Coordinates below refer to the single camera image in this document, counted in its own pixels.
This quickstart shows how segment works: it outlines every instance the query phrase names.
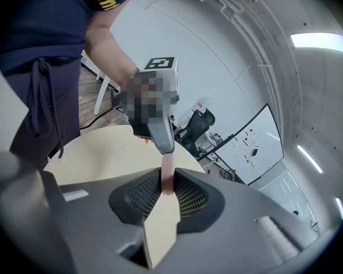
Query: table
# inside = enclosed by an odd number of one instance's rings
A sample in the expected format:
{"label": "table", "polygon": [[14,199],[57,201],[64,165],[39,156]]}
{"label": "table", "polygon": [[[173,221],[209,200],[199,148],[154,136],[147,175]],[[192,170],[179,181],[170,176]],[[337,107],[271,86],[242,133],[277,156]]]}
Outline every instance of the table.
{"label": "table", "polygon": [[[89,182],[131,174],[161,166],[162,155],[153,143],[133,135],[131,126],[110,126],[93,130],[65,145],[45,167],[60,185]],[[176,167],[203,172],[193,156],[179,143],[174,152]],[[176,241],[180,221],[175,194],[161,195],[144,223],[152,267],[162,260]]]}

